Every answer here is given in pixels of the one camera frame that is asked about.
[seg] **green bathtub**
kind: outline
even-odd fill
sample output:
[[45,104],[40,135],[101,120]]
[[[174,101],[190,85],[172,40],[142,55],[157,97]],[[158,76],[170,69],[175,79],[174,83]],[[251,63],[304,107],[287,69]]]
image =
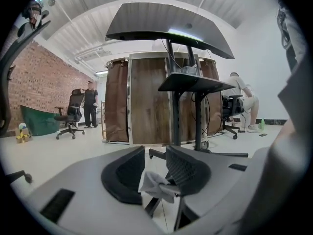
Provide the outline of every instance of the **green bathtub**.
[[59,130],[59,122],[54,120],[58,113],[44,112],[21,105],[25,124],[33,136],[42,136]]

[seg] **white wall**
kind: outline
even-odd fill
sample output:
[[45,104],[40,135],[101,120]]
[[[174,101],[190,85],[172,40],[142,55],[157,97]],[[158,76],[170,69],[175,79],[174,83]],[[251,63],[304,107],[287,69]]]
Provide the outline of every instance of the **white wall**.
[[251,18],[242,24],[237,29],[236,37],[228,39],[225,36],[234,53],[234,60],[225,60],[212,55],[217,61],[221,80],[226,79],[231,72],[237,72],[252,86],[260,100],[258,118],[289,118],[277,97],[290,76],[276,22],[277,8],[278,6],[274,6],[262,18]]

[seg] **chair backrest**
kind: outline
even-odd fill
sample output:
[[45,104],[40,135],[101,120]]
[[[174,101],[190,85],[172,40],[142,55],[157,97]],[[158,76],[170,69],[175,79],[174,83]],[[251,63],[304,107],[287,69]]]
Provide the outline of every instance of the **chair backrest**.
[[145,168],[145,148],[129,148],[132,152],[114,160],[104,167],[101,181],[104,188],[118,201],[142,205],[138,194],[141,174]]
[[82,101],[84,99],[84,94],[81,93],[81,89],[75,89],[72,91],[72,95],[69,97],[69,104],[67,108],[67,115],[73,116],[75,115],[75,111],[78,113],[78,118],[82,117],[82,114],[79,109],[71,108],[71,106],[80,107]]
[[166,167],[181,196],[198,193],[210,179],[211,170],[207,164],[179,151],[179,148],[166,146]]
[[223,96],[223,118],[238,115],[244,112],[242,95]]

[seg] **curtained booth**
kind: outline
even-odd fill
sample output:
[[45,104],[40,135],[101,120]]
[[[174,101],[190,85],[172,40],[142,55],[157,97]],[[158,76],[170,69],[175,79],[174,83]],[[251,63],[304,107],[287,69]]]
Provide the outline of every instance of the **curtained booth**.
[[128,142],[127,132],[127,70],[125,59],[108,67],[105,119],[107,141]]
[[[205,59],[194,68],[194,73],[219,79],[215,61]],[[166,145],[173,140],[172,93],[159,92],[158,88],[169,75],[167,52],[131,54],[128,58],[113,60],[109,67],[106,87],[105,119],[107,141],[129,142],[130,144]],[[188,66],[187,53],[175,53],[175,61],[180,67]],[[184,72],[177,67],[177,72]],[[207,128],[209,114],[209,134],[221,129],[220,93],[208,95],[207,103],[202,102],[202,128]],[[192,93],[185,92],[180,98],[181,141],[195,139],[195,104]]]

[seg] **black panel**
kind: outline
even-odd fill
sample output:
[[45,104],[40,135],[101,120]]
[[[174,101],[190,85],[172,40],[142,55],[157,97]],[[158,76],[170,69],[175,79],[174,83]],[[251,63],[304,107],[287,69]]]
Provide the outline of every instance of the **black panel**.
[[247,166],[246,165],[242,165],[242,164],[232,164],[232,165],[229,166],[229,168],[232,168],[234,170],[245,171]]
[[213,93],[234,88],[234,86],[213,78],[172,72],[159,87],[159,91]]
[[209,181],[211,170],[202,161],[175,149],[174,146],[166,147],[166,167],[181,196],[198,193]]
[[40,212],[41,215],[56,223],[65,211],[75,192],[61,189]]
[[141,205],[138,194],[141,174],[145,168],[145,148],[140,146],[108,164],[102,171],[104,188],[118,201]]
[[109,27],[107,37],[118,40],[164,38],[177,44],[209,49],[220,57],[234,59],[224,36],[211,20],[167,4],[148,2],[123,4]]

